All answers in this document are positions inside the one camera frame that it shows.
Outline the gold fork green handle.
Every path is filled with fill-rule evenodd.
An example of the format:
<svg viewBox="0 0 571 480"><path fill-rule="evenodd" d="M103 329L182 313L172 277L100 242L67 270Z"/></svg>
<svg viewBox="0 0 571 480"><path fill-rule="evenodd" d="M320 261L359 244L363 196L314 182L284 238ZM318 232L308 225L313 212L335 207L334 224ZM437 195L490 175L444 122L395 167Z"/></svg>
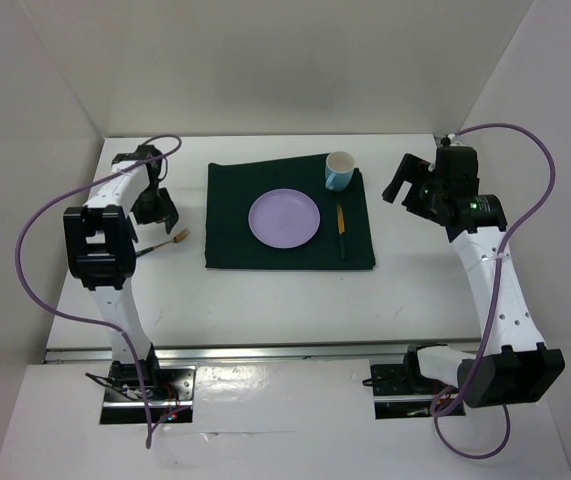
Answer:
<svg viewBox="0 0 571 480"><path fill-rule="evenodd" d="M151 253L151 252L153 252L153 251L155 251L155 250L157 250L157 249L159 249L165 245L180 243L183 240L185 240L189 235L190 235L190 230L188 228L185 228L169 240L166 240L166 241L161 242L157 245L150 246L150 247L147 247L147 248L144 248L144 249L137 251L136 256L141 257L141 256L147 255L147 254L149 254L149 253Z"/></svg>

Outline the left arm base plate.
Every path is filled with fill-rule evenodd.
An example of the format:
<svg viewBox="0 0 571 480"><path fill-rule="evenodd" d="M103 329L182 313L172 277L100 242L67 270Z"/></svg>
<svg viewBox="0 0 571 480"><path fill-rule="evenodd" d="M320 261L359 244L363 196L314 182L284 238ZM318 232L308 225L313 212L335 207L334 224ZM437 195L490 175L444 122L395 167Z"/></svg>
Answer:
<svg viewBox="0 0 571 480"><path fill-rule="evenodd" d="M87 372L85 376L103 389L101 425L145 424L143 395L136 379L117 381ZM152 423L191 423L196 380L194 366L158 371L157 383L146 384Z"/></svg>

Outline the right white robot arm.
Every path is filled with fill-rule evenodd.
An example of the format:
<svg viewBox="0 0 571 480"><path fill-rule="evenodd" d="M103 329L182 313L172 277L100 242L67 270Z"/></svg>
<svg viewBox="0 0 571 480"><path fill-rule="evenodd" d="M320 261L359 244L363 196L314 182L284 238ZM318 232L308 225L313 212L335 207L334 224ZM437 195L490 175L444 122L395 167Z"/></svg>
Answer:
<svg viewBox="0 0 571 480"><path fill-rule="evenodd" d="M480 193L478 170L473 148L445 143L434 162L405 154L382 194L391 203L407 184L402 206L445 228L466 272L482 333L476 354L445 345L415 348L401 379L413 392L437 380L457 389L470 408L534 403L563 372L565 359L547 347L534 323L509 248L515 229L499 198Z"/></svg>

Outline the lilac plastic plate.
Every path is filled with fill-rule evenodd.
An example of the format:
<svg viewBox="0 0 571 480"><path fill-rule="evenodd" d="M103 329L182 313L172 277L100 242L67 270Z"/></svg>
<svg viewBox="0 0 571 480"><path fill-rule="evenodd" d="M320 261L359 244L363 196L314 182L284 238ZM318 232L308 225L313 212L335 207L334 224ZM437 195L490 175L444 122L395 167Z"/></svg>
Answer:
<svg viewBox="0 0 571 480"><path fill-rule="evenodd" d="M316 203L294 189L274 189L262 194L248 213L251 233L259 242L275 249L306 244L316 235L320 223Z"/></svg>

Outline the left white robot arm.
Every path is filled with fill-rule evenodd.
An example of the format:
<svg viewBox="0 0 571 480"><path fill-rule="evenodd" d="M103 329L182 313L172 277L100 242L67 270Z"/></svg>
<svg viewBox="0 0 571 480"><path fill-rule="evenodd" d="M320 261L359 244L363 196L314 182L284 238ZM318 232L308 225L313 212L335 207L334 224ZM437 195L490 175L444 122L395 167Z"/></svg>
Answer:
<svg viewBox="0 0 571 480"><path fill-rule="evenodd" d="M108 382L128 387L141 399L158 394L163 376L132 292L138 242L134 226L161 224L170 234L179 221L168 190L160 186L160 155L149 143L116 155L111 170L115 177L63 215L70 273L90 292L102 320L117 327L111 334Z"/></svg>

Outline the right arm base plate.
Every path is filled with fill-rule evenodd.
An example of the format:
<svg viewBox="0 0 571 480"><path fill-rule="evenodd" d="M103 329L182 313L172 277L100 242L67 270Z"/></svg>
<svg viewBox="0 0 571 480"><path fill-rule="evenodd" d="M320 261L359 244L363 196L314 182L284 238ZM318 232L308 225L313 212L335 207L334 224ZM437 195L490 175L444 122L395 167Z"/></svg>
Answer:
<svg viewBox="0 0 571 480"><path fill-rule="evenodd" d="M441 382L408 374L398 363L371 365L362 385L372 392L377 420L429 418L434 396L445 388Z"/></svg>

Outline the gold knife green handle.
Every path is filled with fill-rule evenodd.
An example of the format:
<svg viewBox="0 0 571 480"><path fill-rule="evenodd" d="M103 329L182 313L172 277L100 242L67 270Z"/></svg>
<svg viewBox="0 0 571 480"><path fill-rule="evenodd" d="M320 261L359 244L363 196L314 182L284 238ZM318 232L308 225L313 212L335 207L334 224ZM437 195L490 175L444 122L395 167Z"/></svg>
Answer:
<svg viewBox="0 0 571 480"><path fill-rule="evenodd" d="M346 245L345 245L345 221L344 221L344 213L343 208L340 204L337 203L336 205L337 210L337 226L338 226L338 234L339 234L339 249L340 249L340 258L341 260L346 260Z"/></svg>

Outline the blue mug white inside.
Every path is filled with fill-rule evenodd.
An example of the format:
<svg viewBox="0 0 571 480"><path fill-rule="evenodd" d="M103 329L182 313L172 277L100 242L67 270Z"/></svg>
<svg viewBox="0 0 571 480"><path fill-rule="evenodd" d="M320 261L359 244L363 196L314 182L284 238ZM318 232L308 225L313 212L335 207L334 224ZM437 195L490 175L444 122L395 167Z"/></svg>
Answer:
<svg viewBox="0 0 571 480"><path fill-rule="evenodd" d="M325 188L332 192L344 191L355 170L354 157L343 151L332 152L325 161Z"/></svg>

